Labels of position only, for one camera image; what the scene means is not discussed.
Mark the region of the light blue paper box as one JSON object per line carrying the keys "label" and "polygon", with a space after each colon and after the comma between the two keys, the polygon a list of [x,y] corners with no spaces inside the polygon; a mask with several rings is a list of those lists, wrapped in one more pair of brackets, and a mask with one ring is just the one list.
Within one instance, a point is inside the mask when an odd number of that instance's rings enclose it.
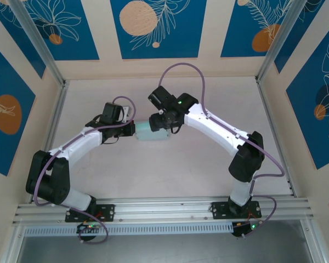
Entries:
{"label": "light blue paper box", "polygon": [[139,141],[167,140],[170,138],[168,130],[151,131],[149,121],[135,122],[135,136]]}

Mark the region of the small circuit board green LED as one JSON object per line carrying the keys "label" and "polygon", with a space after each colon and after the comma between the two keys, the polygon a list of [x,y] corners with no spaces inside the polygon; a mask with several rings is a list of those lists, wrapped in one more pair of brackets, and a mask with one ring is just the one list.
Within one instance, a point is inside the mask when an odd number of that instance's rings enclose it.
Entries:
{"label": "small circuit board green LED", "polygon": [[259,226],[263,224],[262,221],[253,222],[233,222],[233,233],[232,235],[237,238],[245,238],[252,231],[256,230]]}
{"label": "small circuit board green LED", "polygon": [[85,224],[85,223],[80,223],[77,225],[77,230],[76,233],[81,236],[86,236],[86,235],[96,235],[99,233],[100,226],[95,225],[95,224]]}

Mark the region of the grey metal sheet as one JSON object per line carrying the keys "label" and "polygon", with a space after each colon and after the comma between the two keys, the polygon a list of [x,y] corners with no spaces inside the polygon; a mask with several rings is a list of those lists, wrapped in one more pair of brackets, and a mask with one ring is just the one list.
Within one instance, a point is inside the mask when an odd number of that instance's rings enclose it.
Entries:
{"label": "grey metal sheet", "polygon": [[18,263],[313,263],[302,240],[287,244],[225,234],[113,236],[99,245],[73,237],[28,237]]}

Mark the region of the aluminium table edge rail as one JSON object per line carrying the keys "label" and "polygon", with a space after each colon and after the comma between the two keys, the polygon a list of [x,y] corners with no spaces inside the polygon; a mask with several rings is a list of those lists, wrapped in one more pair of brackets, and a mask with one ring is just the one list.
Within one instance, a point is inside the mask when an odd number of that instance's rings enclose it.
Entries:
{"label": "aluminium table edge rail", "polygon": [[[60,89],[56,104],[54,106],[52,119],[51,119],[51,122],[49,125],[47,137],[46,137],[46,142],[43,146],[44,152],[49,152],[52,149],[69,86],[70,86],[70,81],[66,80],[66,81],[64,81],[64,85]],[[50,204],[50,202],[40,203],[38,200],[39,186],[40,186],[42,178],[46,172],[47,166],[49,166],[49,162],[47,162],[43,166],[43,168],[40,170],[37,180],[36,180],[35,190],[33,192],[32,198],[31,198],[31,202],[34,201],[34,204],[38,207],[42,207],[42,206]]]}
{"label": "aluminium table edge rail", "polygon": [[266,116],[267,116],[267,119],[268,119],[268,122],[269,122],[269,125],[270,125],[270,129],[271,129],[271,132],[272,132],[272,135],[273,135],[273,138],[274,138],[274,142],[275,142],[275,145],[276,145],[276,148],[277,148],[277,152],[278,152],[278,155],[279,155],[279,158],[280,158],[281,165],[282,165],[282,167],[285,171],[285,177],[286,177],[288,185],[291,189],[292,195],[294,197],[298,197],[298,192],[297,192],[297,189],[294,186],[292,178],[290,177],[290,169],[289,169],[289,166],[288,166],[288,164],[285,160],[283,150],[282,150],[282,147],[280,145],[280,140],[278,138],[276,125],[275,125],[275,122],[273,120],[273,115],[272,115],[270,107],[268,105],[268,102],[267,102],[266,96],[264,94],[262,85],[261,85],[260,81],[256,81],[256,84],[257,84],[257,87],[258,87],[258,90],[259,90],[259,93],[260,93],[262,103],[264,105],[264,109],[265,109]]}

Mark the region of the blue floral wall panel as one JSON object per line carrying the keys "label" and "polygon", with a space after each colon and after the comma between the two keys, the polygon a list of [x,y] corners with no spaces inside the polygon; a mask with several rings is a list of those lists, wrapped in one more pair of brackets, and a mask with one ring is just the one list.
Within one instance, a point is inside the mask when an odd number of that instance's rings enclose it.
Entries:
{"label": "blue floral wall panel", "polygon": [[43,78],[46,65],[20,25],[7,0],[0,0],[0,21],[39,77]]}
{"label": "blue floral wall panel", "polygon": [[81,0],[23,2],[54,60],[99,60]]}
{"label": "blue floral wall panel", "polygon": [[318,42],[325,34],[317,30],[329,29],[329,0],[305,0],[304,7],[300,11],[294,25],[288,33],[274,64],[276,72],[281,74],[291,60],[295,59],[299,48],[305,46],[305,41],[310,40],[314,45],[314,40]]}
{"label": "blue floral wall panel", "polygon": [[0,52],[0,174],[7,176],[35,94]]}
{"label": "blue floral wall panel", "polygon": [[236,0],[221,58],[265,56],[293,0]]}
{"label": "blue floral wall panel", "polygon": [[317,169],[329,164],[329,32],[287,88]]}
{"label": "blue floral wall panel", "polygon": [[207,0],[110,0],[123,60],[197,58]]}

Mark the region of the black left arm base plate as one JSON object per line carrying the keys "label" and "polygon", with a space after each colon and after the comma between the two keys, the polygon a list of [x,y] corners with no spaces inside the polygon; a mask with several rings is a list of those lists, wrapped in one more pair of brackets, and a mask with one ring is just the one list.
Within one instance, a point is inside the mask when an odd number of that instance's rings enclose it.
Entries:
{"label": "black left arm base plate", "polygon": [[[86,210],[86,213],[91,214],[101,222],[113,222],[115,214],[114,204],[92,204]],[[88,215],[74,210],[67,210],[65,215],[66,222],[90,222],[94,219]]]}

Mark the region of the long aluminium mounting rail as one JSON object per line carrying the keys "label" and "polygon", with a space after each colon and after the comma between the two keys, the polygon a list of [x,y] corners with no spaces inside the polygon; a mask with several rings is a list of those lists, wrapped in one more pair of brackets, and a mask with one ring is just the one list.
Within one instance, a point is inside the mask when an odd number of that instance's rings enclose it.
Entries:
{"label": "long aluminium mounting rail", "polygon": [[[99,204],[115,205],[114,224],[150,224],[212,221],[209,207],[213,202],[227,201],[222,197],[177,198],[109,198],[99,199]],[[276,196],[274,199],[257,197],[262,218],[273,213],[272,220],[312,219],[314,214],[306,198]],[[51,205],[38,207],[33,203],[19,204],[13,225],[62,225],[66,209]]]}

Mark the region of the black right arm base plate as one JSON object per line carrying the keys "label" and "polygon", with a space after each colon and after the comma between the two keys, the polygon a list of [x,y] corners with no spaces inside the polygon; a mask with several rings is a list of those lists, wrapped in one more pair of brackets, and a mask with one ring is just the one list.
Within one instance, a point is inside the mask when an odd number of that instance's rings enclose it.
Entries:
{"label": "black right arm base plate", "polygon": [[234,202],[212,202],[209,211],[214,219],[248,219],[249,216],[259,219],[262,217],[257,201],[249,201],[242,207]]}

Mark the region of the aluminium corner post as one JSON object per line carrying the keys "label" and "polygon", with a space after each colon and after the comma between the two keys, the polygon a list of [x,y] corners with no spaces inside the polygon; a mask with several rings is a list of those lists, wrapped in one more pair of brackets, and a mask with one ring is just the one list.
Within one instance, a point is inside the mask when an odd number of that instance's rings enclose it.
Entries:
{"label": "aluminium corner post", "polygon": [[274,60],[277,57],[280,49],[282,48],[286,38],[288,37],[291,29],[293,28],[295,22],[297,21],[299,14],[301,13],[307,0],[293,0],[291,6],[285,18],[274,38],[265,59],[257,72],[256,82],[261,84],[262,80],[265,78],[269,71],[269,68],[274,64]]}
{"label": "aluminium corner post", "polygon": [[45,41],[43,40],[39,30],[37,29],[35,23],[30,17],[27,9],[24,7],[24,4],[21,0],[7,0],[11,10],[13,11],[15,17],[20,23],[21,27],[28,36],[30,42],[34,46],[35,50],[43,60],[46,68],[52,74],[52,77],[57,82],[58,86],[63,88],[65,85],[65,80],[58,69],[55,60],[48,49]]}

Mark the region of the aluminium frame profile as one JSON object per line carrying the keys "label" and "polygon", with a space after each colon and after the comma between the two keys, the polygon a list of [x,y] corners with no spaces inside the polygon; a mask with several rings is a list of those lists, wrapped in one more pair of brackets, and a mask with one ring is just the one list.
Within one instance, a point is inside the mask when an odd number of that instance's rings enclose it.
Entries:
{"label": "aluminium frame profile", "polygon": [[0,254],[0,263],[18,263],[25,231],[26,226],[21,221],[14,221],[8,228],[8,236]]}
{"label": "aluminium frame profile", "polygon": [[329,249],[315,219],[300,220],[313,263],[329,263]]}

